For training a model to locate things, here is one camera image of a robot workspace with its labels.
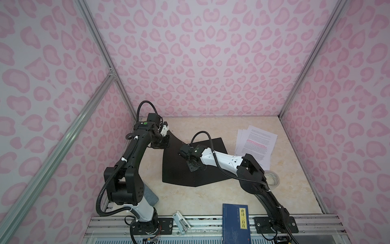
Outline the grey black file folder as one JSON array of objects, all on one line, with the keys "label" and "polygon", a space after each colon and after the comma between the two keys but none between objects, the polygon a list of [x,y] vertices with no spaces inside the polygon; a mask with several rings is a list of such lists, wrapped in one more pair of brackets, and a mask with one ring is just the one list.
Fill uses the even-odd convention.
[{"label": "grey black file folder", "polygon": [[[201,156],[204,155],[207,165],[191,171],[186,158],[180,155],[180,149],[187,146],[187,144],[177,138],[171,131],[168,132],[168,135],[170,136],[169,146],[164,149],[162,160],[162,181],[164,183],[199,187],[229,179],[217,168],[210,149],[209,139],[193,142],[192,146],[194,148],[199,145],[207,148],[204,153],[200,154]],[[220,167],[227,172],[236,174],[237,167],[241,165],[243,159],[240,156],[228,155],[220,137],[212,139],[212,143]]]}]

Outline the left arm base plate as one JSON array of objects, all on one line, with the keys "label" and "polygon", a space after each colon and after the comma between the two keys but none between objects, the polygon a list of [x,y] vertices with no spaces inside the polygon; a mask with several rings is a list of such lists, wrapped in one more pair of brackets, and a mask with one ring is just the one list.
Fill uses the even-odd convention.
[{"label": "left arm base plate", "polygon": [[169,218],[158,218],[156,227],[144,222],[137,222],[132,231],[134,235],[171,235],[173,232],[174,220],[172,217]]}]

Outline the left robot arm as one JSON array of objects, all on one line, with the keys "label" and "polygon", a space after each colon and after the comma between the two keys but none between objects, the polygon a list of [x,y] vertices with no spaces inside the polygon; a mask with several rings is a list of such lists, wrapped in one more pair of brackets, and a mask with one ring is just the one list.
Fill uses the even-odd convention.
[{"label": "left robot arm", "polygon": [[[157,228],[158,216],[155,208],[144,197],[145,184],[139,175],[139,168],[146,149],[166,149],[170,136],[168,124],[157,113],[150,113],[146,121],[135,122],[133,132],[126,135],[129,145],[119,161],[104,171],[105,183],[96,200],[96,212],[102,217],[122,211],[130,211],[136,222],[152,230]],[[109,201],[119,209],[103,212],[101,200],[107,194]]]}]

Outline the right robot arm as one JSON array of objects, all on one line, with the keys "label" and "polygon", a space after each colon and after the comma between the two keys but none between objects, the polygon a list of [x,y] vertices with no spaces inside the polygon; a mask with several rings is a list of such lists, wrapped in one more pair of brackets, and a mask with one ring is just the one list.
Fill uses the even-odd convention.
[{"label": "right robot arm", "polygon": [[233,156],[215,151],[211,147],[183,145],[178,153],[185,158],[191,172],[215,166],[225,176],[238,180],[241,188],[253,194],[262,204],[271,226],[281,233],[291,233],[288,226],[289,212],[272,193],[265,172],[253,156]]}]

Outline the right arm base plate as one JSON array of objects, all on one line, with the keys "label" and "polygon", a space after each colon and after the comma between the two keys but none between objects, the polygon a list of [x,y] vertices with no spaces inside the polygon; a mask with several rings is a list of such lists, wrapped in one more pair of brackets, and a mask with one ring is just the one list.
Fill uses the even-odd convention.
[{"label": "right arm base plate", "polygon": [[[287,231],[282,224],[277,224],[269,217],[254,217],[254,223],[257,234],[275,234],[276,230],[280,233],[287,234]],[[294,217],[289,217],[286,225],[290,229],[291,233],[299,232]]]}]

